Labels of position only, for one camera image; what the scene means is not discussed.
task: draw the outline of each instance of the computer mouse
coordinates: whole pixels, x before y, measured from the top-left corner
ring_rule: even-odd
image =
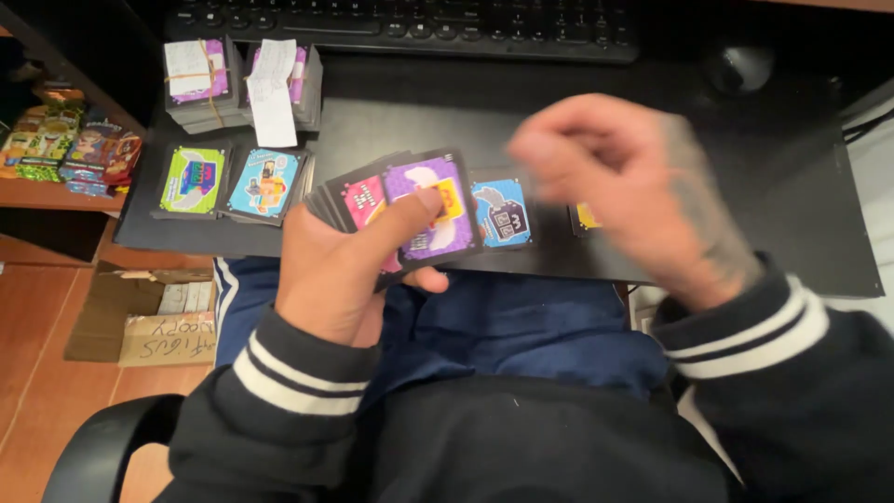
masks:
[[[704,71],[717,90],[732,96],[755,92],[770,79],[776,53],[769,47],[721,45],[704,58]]]

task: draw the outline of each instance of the tattoo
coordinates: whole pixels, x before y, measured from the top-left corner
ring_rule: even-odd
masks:
[[[702,260],[712,265],[722,284],[747,289],[763,275],[763,266],[723,203],[707,157],[686,119],[666,115],[662,128],[670,189],[702,242]]]

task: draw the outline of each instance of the hand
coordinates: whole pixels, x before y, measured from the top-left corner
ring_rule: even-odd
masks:
[[[293,327],[336,344],[375,345],[384,308],[384,292],[373,294],[379,266],[428,226],[442,205],[436,189],[416,191],[359,232],[345,234],[300,204],[283,222],[276,312]],[[447,289],[447,277],[434,268],[413,271],[404,283],[433,293]]]
[[[508,151],[541,199],[585,202],[611,242],[692,310],[731,300],[763,274],[680,116],[575,96],[528,118]]]

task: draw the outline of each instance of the keyboard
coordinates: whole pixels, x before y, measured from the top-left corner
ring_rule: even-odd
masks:
[[[351,52],[629,64],[630,0],[181,0],[171,40],[295,38]]]

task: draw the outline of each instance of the blue pants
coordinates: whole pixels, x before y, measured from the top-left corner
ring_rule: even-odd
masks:
[[[217,356],[232,363],[276,296],[279,260],[215,259]],[[605,281],[452,271],[443,294],[392,286],[382,362],[364,405],[427,379],[504,374],[616,388],[640,399],[668,370],[662,349],[624,329],[624,305]]]

